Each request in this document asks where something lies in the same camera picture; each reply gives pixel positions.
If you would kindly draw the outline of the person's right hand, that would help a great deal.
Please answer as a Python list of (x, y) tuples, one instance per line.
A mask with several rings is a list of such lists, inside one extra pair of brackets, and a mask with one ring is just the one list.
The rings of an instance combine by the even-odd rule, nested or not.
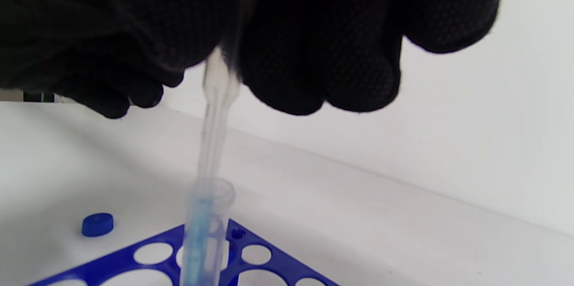
[[(153, 108), (203, 61), (236, 0), (1, 0), (1, 88), (52, 93), (110, 119)], [(239, 47), (244, 85), (279, 112), (324, 102), (367, 113), (399, 92), (404, 37), (453, 53), (480, 41), (500, 0), (256, 0)]]

